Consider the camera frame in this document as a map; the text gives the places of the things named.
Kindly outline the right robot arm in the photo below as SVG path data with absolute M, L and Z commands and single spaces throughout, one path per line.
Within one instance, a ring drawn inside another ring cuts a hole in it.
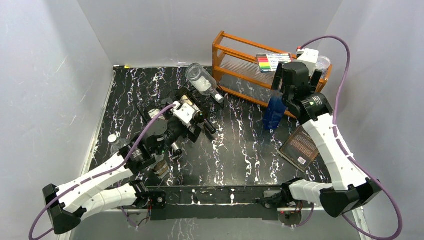
M 330 103 L 322 93 L 311 90 L 308 67 L 298 61 L 279 63 L 274 79 L 282 83 L 282 103 L 312 138 L 331 177 L 329 184 L 301 178 L 283 183 L 282 202 L 288 207 L 300 201 L 314 203 L 333 218 L 368 204 L 382 191 L 381 183 L 355 165 L 333 122 Z

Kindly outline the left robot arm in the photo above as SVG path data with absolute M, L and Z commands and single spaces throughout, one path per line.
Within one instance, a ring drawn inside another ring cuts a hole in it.
M 112 153 L 107 161 L 68 183 L 43 188 L 44 211 L 56 235 L 67 233 L 88 217 L 106 210 L 126 206 L 144 208 L 154 203 L 155 198 L 139 180 L 116 188 L 113 184 L 145 169 L 151 169 L 159 179 L 165 178 L 170 173 L 165 153 L 173 150 L 181 155 L 178 139 L 195 142 L 206 121 L 201 110 L 187 104 L 146 109 L 143 119 L 147 122 L 145 128 L 132 140 L 116 135 L 108 137 Z

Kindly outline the square clear liquor bottle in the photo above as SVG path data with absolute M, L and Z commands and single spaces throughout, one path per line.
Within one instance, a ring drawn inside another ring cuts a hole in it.
M 159 179 L 164 179 L 170 173 L 170 167 L 163 155 L 154 155 L 154 163 L 149 168 Z

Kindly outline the dark olive wine bottle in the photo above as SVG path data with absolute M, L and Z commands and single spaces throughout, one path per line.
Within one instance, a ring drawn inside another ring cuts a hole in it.
M 194 95 L 192 95 L 191 93 L 186 93 L 184 95 L 177 96 L 176 98 L 180 100 L 181 103 L 188 104 L 194 108 L 195 114 L 193 119 L 196 123 L 203 124 L 203 126 L 211 135 L 217 132 L 217 129 L 214 127 L 214 125 L 209 119 L 208 113 L 204 111 L 204 109 L 200 105 L 200 102 Z

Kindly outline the blue glass bottle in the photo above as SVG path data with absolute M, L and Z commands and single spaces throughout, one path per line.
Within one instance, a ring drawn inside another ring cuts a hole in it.
M 265 130 L 275 130 L 278 128 L 287 107 L 283 103 L 283 94 L 274 91 L 271 94 L 268 106 L 262 119 L 263 128 Z

